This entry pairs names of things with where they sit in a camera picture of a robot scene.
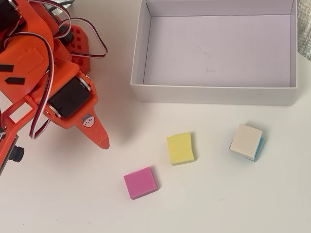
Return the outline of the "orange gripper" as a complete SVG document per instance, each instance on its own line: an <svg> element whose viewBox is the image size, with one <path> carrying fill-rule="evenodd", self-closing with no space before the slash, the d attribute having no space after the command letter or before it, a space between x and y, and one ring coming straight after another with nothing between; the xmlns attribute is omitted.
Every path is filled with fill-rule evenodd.
<svg viewBox="0 0 311 233"><path fill-rule="evenodd" d="M54 63L54 78L44 115L64 129L77 127L97 146L108 149L108 134L94 111L97 101L94 83L77 64L66 60Z"/></svg>

